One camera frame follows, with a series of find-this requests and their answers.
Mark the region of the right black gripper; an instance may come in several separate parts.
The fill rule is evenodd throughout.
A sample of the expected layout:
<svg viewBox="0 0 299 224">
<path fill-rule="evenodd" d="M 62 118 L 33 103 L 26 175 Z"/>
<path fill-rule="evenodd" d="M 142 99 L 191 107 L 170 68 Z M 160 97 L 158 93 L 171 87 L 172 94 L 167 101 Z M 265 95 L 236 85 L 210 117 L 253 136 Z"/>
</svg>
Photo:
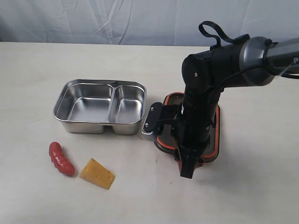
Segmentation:
<svg viewBox="0 0 299 224">
<path fill-rule="evenodd" d="M 208 103 L 203 96 L 184 94 L 174 126 L 177 144 L 174 159 L 181 177 L 191 179 L 195 169 L 206 163 L 203 153 L 210 144 L 211 129 L 216 126 L 217 106 Z"/>
</svg>

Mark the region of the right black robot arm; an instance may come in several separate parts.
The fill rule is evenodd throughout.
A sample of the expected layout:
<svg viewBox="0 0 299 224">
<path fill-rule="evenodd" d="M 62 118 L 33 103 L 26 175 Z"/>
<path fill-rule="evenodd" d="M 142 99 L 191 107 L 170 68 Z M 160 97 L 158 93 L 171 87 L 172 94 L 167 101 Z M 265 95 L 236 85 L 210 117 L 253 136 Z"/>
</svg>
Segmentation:
<svg viewBox="0 0 299 224">
<path fill-rule="evenodd" d="M 184 98 L 178 109 L 174 138 L 180 176 L 192 178 L 210 142 L 210 130 L 221 93 L 226 88 L 268 85 L 275 76 L 299 77 L 299 41 L 273 42 L 253 37 L 190 54 L 182 63 Z"/>
</svg>

